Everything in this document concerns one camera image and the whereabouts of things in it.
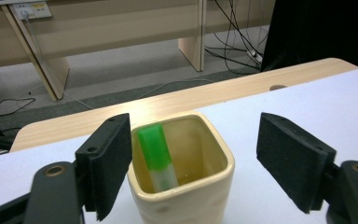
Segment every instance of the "floor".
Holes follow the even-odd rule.
[[[255,27],[241,30],[260,52],[264,51],[268,27]],[[226,42],[228,32],[216,34]],[[223,48],[214,34],[206,35],[206,46]],[[244,49],[238,32],[230,32],[227,43]],[[223,54],[221,49],[211,49]],[[241,63],[256,66],[256,63],[244,51],[227,51],[227,57]],[[57,102],[51,101],[47,91],[30,63],[0,67],[0,102],[5,99],[36,100],[23,109],[32,109],[47,105],[65,104],[96,95],[125,91],[144,86],[163,84],[190,77],[226,71],[227,65],[234,69],[244,67],[242,64],[227,62],[205,52],[205,69],[197,72],[177,47],[177,40],[168,40],[122,49],[110,49],[83,55],[67,57],[70,72],[65,87],[64,97]],[[0,115],[15,111],[26,102],[3,102]]]

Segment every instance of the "desk leg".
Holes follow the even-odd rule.
[[[178,40],[179,50],[199,72],[204,69],[206,3],[207,0],[199,0],[196,35]]]
[[[14,9],[9,8],[9,6],[2,6],[2,10],[5,12],[14,32],[27,52],[49,96],[53,101],[60,100],[63,97],[66,79],[68,78],[68,62],[65,58],[43,60],[28,30],[14,12]]]

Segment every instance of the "green and white tube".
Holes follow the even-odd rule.
[[[155,192],[177,187],[178,181],[161,124],[142,128],[138,131],[138,138]]]

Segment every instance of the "green marker cap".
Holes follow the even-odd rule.
[[[163,170],[172,163],[161,124],[140,129],[138,138],[149,170]]]

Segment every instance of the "cup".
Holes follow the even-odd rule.
[[[156,193],[137,132],[160,123],[179,186]],[[144,223],[221,223],[235,161],[217,130],[201,113],[186,112],[131,130],[131,193]]]

